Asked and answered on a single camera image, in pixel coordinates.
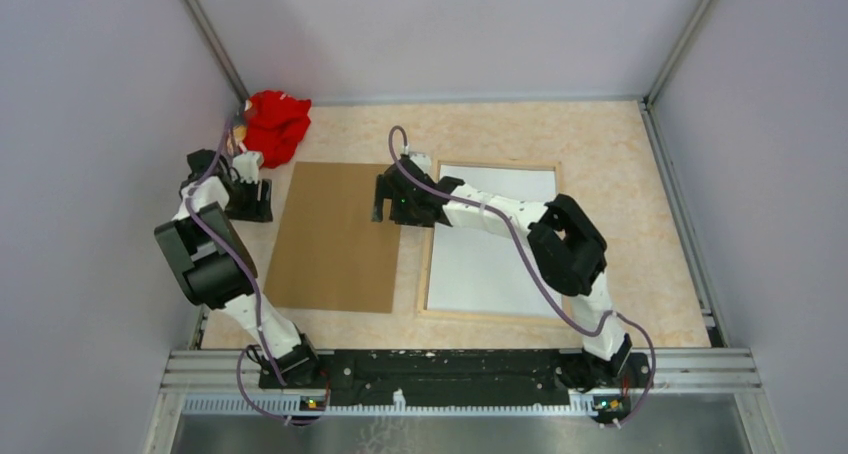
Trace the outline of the brown cardboard backing board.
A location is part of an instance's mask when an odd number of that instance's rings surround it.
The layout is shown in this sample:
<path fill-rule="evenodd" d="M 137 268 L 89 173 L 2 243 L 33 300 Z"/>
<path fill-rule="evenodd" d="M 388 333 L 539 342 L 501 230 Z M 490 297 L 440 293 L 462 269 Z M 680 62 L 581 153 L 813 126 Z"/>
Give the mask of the brown cardboard backing board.
<path fill-rule="evenodd" d="M 385 169 L 295 163 L 264 286 L 275 307 L 391 312 L 401 229 L 372 219 Z"/>

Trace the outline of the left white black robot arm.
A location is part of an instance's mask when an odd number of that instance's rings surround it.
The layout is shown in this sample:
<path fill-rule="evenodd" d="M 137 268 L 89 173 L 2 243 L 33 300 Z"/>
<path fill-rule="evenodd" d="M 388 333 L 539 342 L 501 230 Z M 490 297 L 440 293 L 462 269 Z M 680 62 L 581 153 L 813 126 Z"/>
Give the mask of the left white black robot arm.
<path fill-rule="evenodd" d="M 222 312 L 248 333 L 265 369 L 297 387 L 314 384 L 321 371 L 314 348 L 260 289 L 256 265 L 233 226 L 273 218 L 262 155 L 244 151 L 226 159 L 198 150 L 187 162 L 191 174 L 180 186 L 179 208 L 154 230 L 178 286 L 191 304 Z"/>

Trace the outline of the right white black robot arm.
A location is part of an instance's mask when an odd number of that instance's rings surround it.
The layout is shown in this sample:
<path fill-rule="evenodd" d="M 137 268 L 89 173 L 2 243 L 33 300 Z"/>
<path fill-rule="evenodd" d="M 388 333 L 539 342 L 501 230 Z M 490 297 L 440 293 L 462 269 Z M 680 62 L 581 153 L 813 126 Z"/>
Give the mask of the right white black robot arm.
<path fill-rule="evenodd" d="M 543 295 L 568 298 L 572 314 L 564 320 L 583 337 L 589 378 L 612 386 L 626 374 L 630 343 L 612 314 L 607 243 L 575 199 L 559 194 L 548 202 L 523 201 L 455 177 L 434 181 L 402 155 L 376 178 L 373 221 L 382 221 L 385 204 L 399 225 L 442 224 L 512 240 L 521 259 L 535 263 L 531 277 Z"/>

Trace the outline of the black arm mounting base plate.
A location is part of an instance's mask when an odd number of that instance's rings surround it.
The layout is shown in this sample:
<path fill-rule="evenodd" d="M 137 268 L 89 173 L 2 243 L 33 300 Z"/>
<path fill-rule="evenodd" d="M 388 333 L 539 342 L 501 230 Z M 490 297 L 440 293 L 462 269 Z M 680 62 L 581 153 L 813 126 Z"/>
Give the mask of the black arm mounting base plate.
<path fill-rule="evenodd" d="M 265 390 L 314 389 L 332 407 L 524 407 L 566 405 L 595 389 L 644 388 L 646 354 L 607 364 L 581 350 L 335 350 L 276 377 L 268 360 L 249 354 Z"/>

